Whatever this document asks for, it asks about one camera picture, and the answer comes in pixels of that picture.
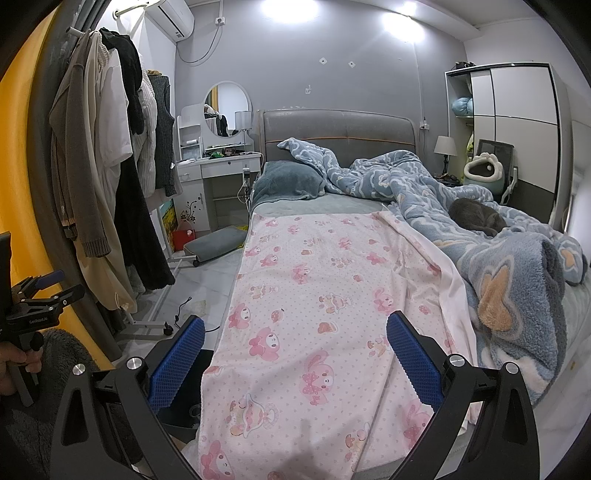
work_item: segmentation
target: gray headboard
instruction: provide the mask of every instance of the gray headboard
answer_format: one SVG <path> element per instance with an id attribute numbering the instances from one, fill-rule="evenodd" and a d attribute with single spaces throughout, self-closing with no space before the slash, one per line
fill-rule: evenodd
<path id="1" fill-rule="evenodd" d="M 413 122 L 400 116 L 346 110 L 268 110 L 261 112 L 261 148 L 265 161 L 290 160 L 277 148 L 286 138 L 331 149 L 342 167 L 357 158 L 374 158 L 393 150 L 416 153 Z"/>

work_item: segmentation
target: tile floor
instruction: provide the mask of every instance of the tile floor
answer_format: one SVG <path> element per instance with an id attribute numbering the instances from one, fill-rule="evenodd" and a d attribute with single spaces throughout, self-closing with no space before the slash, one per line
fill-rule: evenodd
<path id="1" fill-rule="evenodd" d="M 204 320 L 206 330 L 220 326 L 241 258 L 242 249 L 238 249 L 223 257 L 204 263 L 197 268 L 193 267 L 189 262 L 183 262 L 178 271 L 177 281 L 170 288 L 155 321 L 158 323 L 168 322 L 173 325 L 174 316 L 178 312 L 179 305 L 192 297 L 191 302 L 181 308 L 179 325 L 182 326 L 188 315 L 197 313 Z M 137 321 L 147 320 L 150 310 L 158 300 L 159 295 L 160 290 L 156 290 L 151 294 L 141 296 L 138 300 L 138 312 L 133 315 L 134 319 Z M 192 312 L 191 304 L 200 300 L 205 301 L 204 309 L 197 309 L 201 310 L 201 312 L 195 312 L 195 309 L 193 309 Z M 219 332 L 220 330 L 217 330 L 206 335 L 204 348 L 213 349 L 215 347 Z M 123 335 L 120 335 L 118 343 L 123 355 L 115 364 L 127 360 L 131 356 L 145 357 L 159 340 L 167 338 L 163 336 L 161 329 L 150 330 L 137 326 L 129 326 L 121 333 Z M 127 338 L 128 335 L 139 336 L 141 339 L 129 339 Z"/>

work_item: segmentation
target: gray wall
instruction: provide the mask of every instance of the gray wall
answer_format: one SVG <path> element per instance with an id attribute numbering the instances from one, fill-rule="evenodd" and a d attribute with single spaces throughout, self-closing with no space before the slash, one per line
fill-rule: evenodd
<path id="1" fill-rule="evenodd" d="M 202 103 L 217 82 L 233 80 L 248 92 L 254 110 L 360 110 L 405 116 L 418 127 L 422 86 L 431 130 L 420 156 L 429 170 L 440 171 L 441 159 L 432 152 L 437 136 L 447 134 L 444 72 L 466 59 L 460 41 L 424 25 L 425 38 L 413 47 L 384 30 L 384 10 L 349 0 L 320 0 L 317 17 L 303 24 L 277 23 L 264 16 L 261 5 L 262 0 L 226 0 L 226 25 L 206 61 L 191 66 L 177 58 L 177 112 Z M 219 4 L 191 10 L 195 31 L 178 43 L 188 61 L 207 52 Z M 325 65 L 319 62 L 323 57 Z"/>

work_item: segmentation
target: fleece blanket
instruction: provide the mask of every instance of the fleece blanket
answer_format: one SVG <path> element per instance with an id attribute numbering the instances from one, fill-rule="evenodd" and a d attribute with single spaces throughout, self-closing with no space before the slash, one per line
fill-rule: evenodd
<path id="1" fill-rule="evenodd" d="M 579 284 L 586 274 L 587 262 L 575 239 L 498 205 L 483 187 L 442 185 L 406 150 L 359 159 L 349 169 L 339 166 L 332 151 L 305 141 L 290 138 L 278 147 L 315 168 L 329 192 L 393 201 L 390 208 L 398 218 L 443 250 L 466 281 L 479 365 L 500 368 L 515 362 L 532 403 L 541 399 L 566 351 L 564 281 Z M 508 228 L 488 238 L 458 227 L 447 210 L 461 197 L 494 208 Z"/>
<path id="2" fill-rule="evenodd" d="M 386 339 L 394 310 L 476 354 L 453 263 L 387 210 L 254 214 L 230 306 L 183 450 L 206 480 L 349 480 L 405 456 L 433 411 Z"/>

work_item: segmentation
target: mattress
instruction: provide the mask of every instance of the mattress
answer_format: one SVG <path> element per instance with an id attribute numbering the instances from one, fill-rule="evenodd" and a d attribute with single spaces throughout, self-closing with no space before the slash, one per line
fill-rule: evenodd
<path id="1" fill-rule="evenodd" d="M 336 195 L 327 193 L 322 197 L 313 200 L 279 200 L 272 203 L 263 203 L 254 209 L 264 217 L 282 217 L 291 215 L 311 215 L 319 213 L 372 213 L 382 210 L 385 206 L 378 201 L 363 200 L 354 197 Z M 566 285 L 566 291 L 563 299 L 563 308 L 567 324 L 567 352 L 564 359 L 560 375 L 567 369 L 570 360 L 579 348 L 580 344 L 591 335 L 591 314 L 589 307 L 591 304 L 591 275 L 582 285 L 572 287 Z M 230 304 L 226 306 L 225 316 L 229 313 Z M 552 390 L 548 392 L 545 398 L 540 401 L 536 408 L 544 408 L 546 402 L 556 401 L 552 395 Z M 460 434 L 445 463 L 441 467 L 438 476 L 447 475 L 453 472 L 466 450 L 473 433 L 473 426 L 468 425 L 466 433 Z M 386 480 L 395 472 L 403 459 L 387 463 L 382 466 L 365 471 L 359 471 L 353 476 L 353 480 Z M 542 471 L 549 472 L 554 465 L 543 465 Z"/>

